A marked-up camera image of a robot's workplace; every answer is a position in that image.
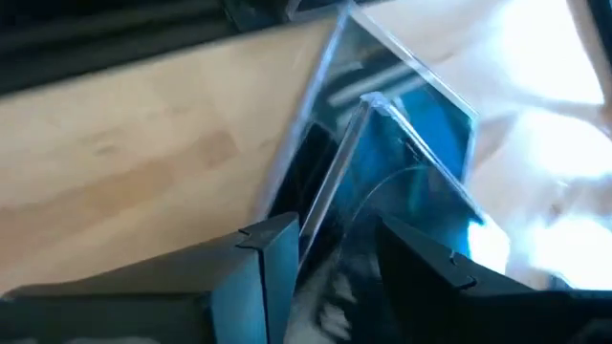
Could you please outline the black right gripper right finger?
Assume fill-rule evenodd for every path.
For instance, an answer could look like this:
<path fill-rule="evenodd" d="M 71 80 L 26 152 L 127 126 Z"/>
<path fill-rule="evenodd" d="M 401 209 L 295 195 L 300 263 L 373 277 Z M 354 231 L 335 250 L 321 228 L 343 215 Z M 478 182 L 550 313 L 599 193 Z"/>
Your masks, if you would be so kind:
<path fill-rule="evenodd" d="M 396 219 L 376 242 L 410 344 L 612 344 L 612 291 L 533 290 Z"/>

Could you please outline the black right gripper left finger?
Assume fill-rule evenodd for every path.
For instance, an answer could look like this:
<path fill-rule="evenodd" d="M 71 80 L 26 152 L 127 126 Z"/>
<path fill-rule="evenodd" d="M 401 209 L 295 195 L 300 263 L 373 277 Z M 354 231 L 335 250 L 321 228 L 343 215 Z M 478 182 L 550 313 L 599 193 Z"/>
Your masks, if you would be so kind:
<path fill-rule="evenodd" d="M 0 344 L 282 344 L 298 268 L 285 213 L 81 280 L 0 297 Z"/>

